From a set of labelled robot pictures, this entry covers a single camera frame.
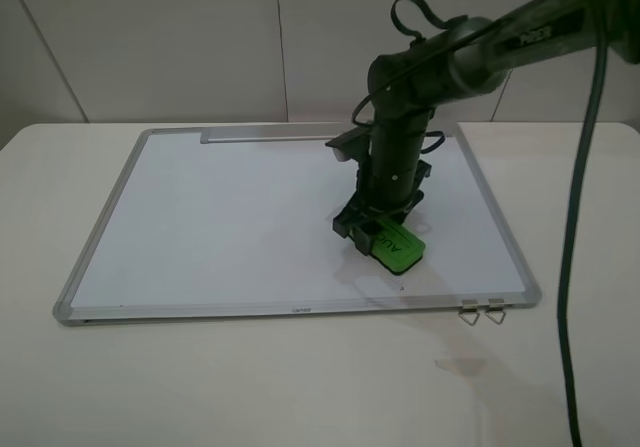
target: whiteboard frame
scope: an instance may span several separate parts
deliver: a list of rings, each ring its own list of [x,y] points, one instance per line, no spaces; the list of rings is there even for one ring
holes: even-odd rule
[[[308,123],[308,124],[243,124],[219,127],[188,127],[169,129],[149,129],[140,134],[127,159],[120,176],[118,177],[110,195],[98,217],[89,238],[87,239],[69,278],[58,297],[54,307],[53,316],[63,325],[86,325],[95,323],[137,323],[159,320],[195,320],[213,318],[246,318],[254,316],[287,316],[287,315],[317,315],[332,313],[356,313],[356,312],[389,312],[397,310],[433,310],[433,309],[460,309],[463,304],[476,303],[478,307],[489,306],[489,302],[478,302],[474,295],[435,295],[416,298],[386,299],[384,305],[375,302],[363,302],[362,300],[340,300],[334,302],[318,302],[313,305],[311,312],[308,309],[296,311],[295,305],[242,304],[238,306],[225,305],[219,308],[210,305],[199,306],[139,306],[120,307],[118,309],[108,307],[82,308],[81,312],[71,305],[82,278],[89,267],[93,254],[102,238],[111,215],[120,199],[122,192],[129,180],[131,173],[142,153],[147,140],[152,135],[180,135],[200,133],[201,143],[225,143],[225,142],[269,142],[269,141],[298,141],[298,140],[329,140],[341,132],[348,130],[350,126],[342,123]],[[466,140],[459,125],[453,124],[447,129],[447,136],[455,137],[460,145],[469,169],[482,194],[482,197],[491,213],[491,217],[502,237],[509,252],[511,260],[525,287],[523,292],[495,292],[486,293],[484,299],[500,299],[508,307],[533,307],[541,299],[540,288],[529,268],[522,251],[520,250],[505,217],[491,192],[491,188],[485,179],[471,147]]]

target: green eraser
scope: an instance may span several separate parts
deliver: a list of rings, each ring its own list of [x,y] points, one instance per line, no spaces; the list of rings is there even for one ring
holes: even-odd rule
[[[392,274],[400,275],[418,262],[426,245],[402,225],[392,220],[378,220],[382,230],[376,236],[371,255]]]

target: metal clip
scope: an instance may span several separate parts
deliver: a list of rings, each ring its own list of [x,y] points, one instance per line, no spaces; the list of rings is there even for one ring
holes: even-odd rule
[[[504,311],[504,299],[489,299],[489,306],[484,311],[484,315],[489,317],[493,323],[502,325],[507,316]]]
[[[458,312],[458,317],[464,320],[471,327],[476,325],[480,318],[480,313],[478,312],[478,301],[463,300],[462,308],[460,309],[460,312]]]

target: power cord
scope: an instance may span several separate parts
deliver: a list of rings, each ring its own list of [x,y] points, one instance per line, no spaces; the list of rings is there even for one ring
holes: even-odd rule
[[[582,196],[582,186],[584,184],[584,175],[587,166],[587,158],[589,156],[589,150],[591,147],[591,141],[593,139],[593,132],[595,130],[596,120],[598,117],[598,110],[600,109],[600,100],[602,98],[602,91],[604,90],[605,74],[607,68],[607,49],[608,39],[606,30],[606,18],[605,12],[601,6],[600,0],[585,0],[587,9],[590,11],[593,26],[596,34],[596,62],[593,73],[593,79],[591,82],[591,93],[589,94],[589,102],[587,105],[587,112],[585,114],[584,122],[582,124],[582,131],[580,134],[580,141],[578,143],[578,150],[573,167],[573,176],[571,179],[571,188],[569,191],[569,206],[567,208],[567,220],[565,226],[564,244],[562,248],[562,260],[560,266],[560,280],[558,285],[558,305],[557,305],[557,321],[558,321],[558,340],[560,346],[560,356],[562,358],[562,369],[565,381],[565,395],[567,399],[567,417],[569,420],[569,430],[571,433],[571,441],[574,447],[582,447],[582,439],[580,436],[580,424],[578,419],[578,406],[576,401],[575,381],[573,375],[573,364],[571,361],[571,348],[569,344],[569,329],[567,325],[567,307],[569,301],[569,284],[571,280],[571,266],[573,262],[573,252],[575,248],[576,231],[578,227],[578,219],[580,215],[580,198]],[[395,13],[395,3],[392,9],[392,19]],[[356,106],[351,116],[351,121],[360,127],[371,127],[370,123],[364,123],[357,120],[358,115],[362,109],[371,101],[373,97],[378,95],[383,90],[391,87],[397,82],[407,78],[417,70],[419,70],[426,62],[430,61],[437,55],[444,52],[453,52],[460,48],[469,45],[478,38],[502,27],[506,22],[511,19],[508,16],[502,17],[495,22],[489,24],[487,27],[480,29],[473,34],[470,34],[450,45],[443,46],[434,50],[425,58],[421,59],[413,66],[398,73],[383,85],[379,86],[375,91],[367,95]],[[416,37],[416,41],[420,41],[420,38],[415,34],[417,32],[410,29],[403,28],[407,32],[407,35]],[[425,149],[427,152],[435,150],[439,147],[444,139],[439,139],[430,147]]]

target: white table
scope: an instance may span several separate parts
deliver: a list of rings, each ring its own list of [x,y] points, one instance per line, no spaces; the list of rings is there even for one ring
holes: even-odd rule
[[[555,296],[577,124],[463,124],[544,295],[502,326],[440,312],[62,327],[51,308],[149,127],[37,125],[0,152],[0,445],[569,445]],[[570,300],[586,445],[640,436],[639,174],[638,133],[600,125]]]

